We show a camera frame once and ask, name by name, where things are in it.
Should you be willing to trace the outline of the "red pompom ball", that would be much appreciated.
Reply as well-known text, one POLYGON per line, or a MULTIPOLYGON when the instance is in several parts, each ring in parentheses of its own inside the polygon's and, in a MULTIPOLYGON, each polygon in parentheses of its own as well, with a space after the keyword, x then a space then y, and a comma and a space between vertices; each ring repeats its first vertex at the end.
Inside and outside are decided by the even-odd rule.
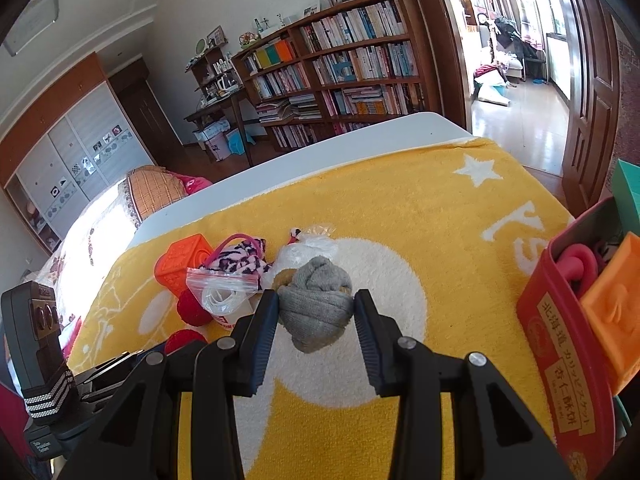
POLYGON ((176 309, 183 322, 191 326, 205 326, 213 321, 212 315, 202 308, 189 289, 180 294, 176 309))
POLYGON ((175 352, 188 344, 192 344, 192 342, 202 342, 206 344, 206 338, 196 330, 189 330, 185 328, 184 330, 177 330, 175 333, 171 334, 164 344, 164 353, 166 356, 175 352))

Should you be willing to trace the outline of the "grey sock ball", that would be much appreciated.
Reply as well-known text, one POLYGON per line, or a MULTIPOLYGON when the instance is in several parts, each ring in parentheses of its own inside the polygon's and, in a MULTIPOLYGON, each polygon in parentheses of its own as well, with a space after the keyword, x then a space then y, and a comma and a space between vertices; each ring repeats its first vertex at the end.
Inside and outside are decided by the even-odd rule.
POLYGON ((314 353, 334 344, 354 315, 349 274, 328 258, 314 257, 278 288, 280 322, 294 347, 314 353))

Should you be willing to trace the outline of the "clear plastic bag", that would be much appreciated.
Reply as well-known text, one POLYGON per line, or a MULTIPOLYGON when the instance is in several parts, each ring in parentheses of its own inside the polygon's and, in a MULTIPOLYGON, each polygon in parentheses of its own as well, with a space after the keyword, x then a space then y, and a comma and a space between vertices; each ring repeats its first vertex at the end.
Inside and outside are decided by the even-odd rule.
POLYGON ((338 253, 337 241, 332 237, 334 231, 334 226, 330 224, 293 228, 290 241, 278 250, 269 269, 262 276, 262 288, 270 289, 280 272, 297 270, 314 257, 334 260, 338 253))

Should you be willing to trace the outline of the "light orange rubber block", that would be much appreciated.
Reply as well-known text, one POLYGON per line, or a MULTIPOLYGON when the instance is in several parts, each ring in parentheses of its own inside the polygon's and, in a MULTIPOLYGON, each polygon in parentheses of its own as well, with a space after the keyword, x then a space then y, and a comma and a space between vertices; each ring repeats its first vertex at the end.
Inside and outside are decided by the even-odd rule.
POLYGON ((619 394, 639 371, 639 237, 629 232, 580 304, 604 351, 608 385, 619 394))

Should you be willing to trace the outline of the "pink foam knot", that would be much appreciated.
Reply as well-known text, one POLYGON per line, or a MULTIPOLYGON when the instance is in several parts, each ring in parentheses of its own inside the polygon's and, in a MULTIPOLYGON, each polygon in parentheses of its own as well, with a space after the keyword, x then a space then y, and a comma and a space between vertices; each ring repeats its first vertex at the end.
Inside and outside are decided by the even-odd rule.
POLYGON ((597 258, 584 244, 565 248, 555 264, 577 298, 582 298, 599 276, 597 258))

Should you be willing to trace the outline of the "teal box tray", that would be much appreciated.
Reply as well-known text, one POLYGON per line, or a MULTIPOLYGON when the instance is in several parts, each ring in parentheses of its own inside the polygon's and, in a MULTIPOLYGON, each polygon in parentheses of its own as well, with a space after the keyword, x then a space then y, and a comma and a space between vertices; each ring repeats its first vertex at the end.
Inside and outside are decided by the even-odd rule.
POLYGON ((619 159, 612 174, 612 193, 625 232, 640 235, 640 167, 619 159))

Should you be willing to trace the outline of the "white bottle in bag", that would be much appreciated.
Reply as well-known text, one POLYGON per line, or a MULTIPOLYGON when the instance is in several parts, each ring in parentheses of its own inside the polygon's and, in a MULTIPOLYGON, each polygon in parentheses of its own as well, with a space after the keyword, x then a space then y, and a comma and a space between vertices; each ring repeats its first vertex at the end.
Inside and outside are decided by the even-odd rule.
POLYGON ((232 330, 239 318, 253 314, 250 300, 260 293, 260 276, 190 268, 186 287, 221 327, 232 330))

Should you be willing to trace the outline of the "dark orange rubber block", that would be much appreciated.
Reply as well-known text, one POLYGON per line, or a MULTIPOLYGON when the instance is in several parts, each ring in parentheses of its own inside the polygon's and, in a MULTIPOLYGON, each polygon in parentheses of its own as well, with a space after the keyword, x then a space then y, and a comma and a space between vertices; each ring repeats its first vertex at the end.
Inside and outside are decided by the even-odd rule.
POLYGON ((212 246, 202 234, 176 240, 155 263, 154 278, 179 298, 186 290, 186 270, 198 268, 212 252, 212 246))

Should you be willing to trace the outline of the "red biscuit tin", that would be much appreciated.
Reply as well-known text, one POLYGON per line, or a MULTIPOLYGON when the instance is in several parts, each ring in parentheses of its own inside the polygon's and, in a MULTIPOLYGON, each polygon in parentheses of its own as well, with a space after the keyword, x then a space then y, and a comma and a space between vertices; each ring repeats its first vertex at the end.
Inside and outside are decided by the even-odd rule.
POLYGON ((614 198, 593 206, 550 240, 516 305, 532 348, 553 420, 556 445, 577 479, 594 479, 622 444, 616 437, 608 364, 580 300, 556 260, 571 244, 588 246, 599 275, 625 236, 614 198))

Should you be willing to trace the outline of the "orange plaid pillow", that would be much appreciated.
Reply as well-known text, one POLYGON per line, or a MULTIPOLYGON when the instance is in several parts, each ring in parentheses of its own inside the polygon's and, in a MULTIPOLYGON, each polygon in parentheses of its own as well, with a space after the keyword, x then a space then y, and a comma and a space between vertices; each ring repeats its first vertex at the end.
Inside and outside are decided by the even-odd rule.
POLYGON ((188 196, 180 179, 155 165, 129 171, 119 182, 118 192, 136 228, 152 214, 188 196))

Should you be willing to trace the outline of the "white wardrobe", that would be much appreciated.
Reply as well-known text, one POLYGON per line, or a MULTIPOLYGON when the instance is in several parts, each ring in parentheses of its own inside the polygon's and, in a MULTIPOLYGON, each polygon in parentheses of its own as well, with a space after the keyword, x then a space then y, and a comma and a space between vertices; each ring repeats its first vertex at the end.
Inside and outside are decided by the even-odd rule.
POLYGON ((152 162, 104 82, 8 162, 1 183, 29 231, 52 254, 92 200, 152 162))

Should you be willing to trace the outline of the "wooden desk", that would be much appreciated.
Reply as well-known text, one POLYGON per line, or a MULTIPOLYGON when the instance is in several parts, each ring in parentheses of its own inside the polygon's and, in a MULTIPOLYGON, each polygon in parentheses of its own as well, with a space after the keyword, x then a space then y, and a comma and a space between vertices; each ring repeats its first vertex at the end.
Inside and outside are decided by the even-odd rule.
POLYGON ((242 145, 244 148, 244 156, 249 167, 254 166, 254 160, 252 154, 250 154, 250 146, 247 141, 246 126, 249 124, 256 124, 256 119, 244 119, 240 103, 248 99, 248 94, 245 88, 235 90, 235 92, 229 93, 228 96, 224 96, 221 100, 217 100, 209 106, 202 107, 200 110, 186 116, 184 120, 194 125, 193 134, 196 137, 196 142, 204 151, 210 160, 214 160, 213 153, 209 151, 202 132, 214 122, 218 122, 224 117, 226 111, 231 113, 229 119, 230 125, 239 129, 242 145))

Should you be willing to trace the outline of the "wooden door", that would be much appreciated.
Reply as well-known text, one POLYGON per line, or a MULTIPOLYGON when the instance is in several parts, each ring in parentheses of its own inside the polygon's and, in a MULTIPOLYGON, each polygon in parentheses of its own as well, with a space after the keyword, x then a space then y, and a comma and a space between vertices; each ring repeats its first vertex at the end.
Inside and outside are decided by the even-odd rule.
POLYGON ((570 118, 562 162, 567 207, 577 217, 600 200, 614 151, 620 61, 602 0, 560 0, 570 52, 570 118))

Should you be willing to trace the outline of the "wooden bookshelf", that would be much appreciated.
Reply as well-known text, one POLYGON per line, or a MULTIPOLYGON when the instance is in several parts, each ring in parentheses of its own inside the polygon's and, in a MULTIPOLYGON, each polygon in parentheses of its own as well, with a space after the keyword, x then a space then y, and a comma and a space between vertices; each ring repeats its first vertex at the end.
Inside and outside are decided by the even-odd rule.
POLYGON ((419 0, 349 0, 277 30, 232 62, 279 152, 440 109, 419 0))

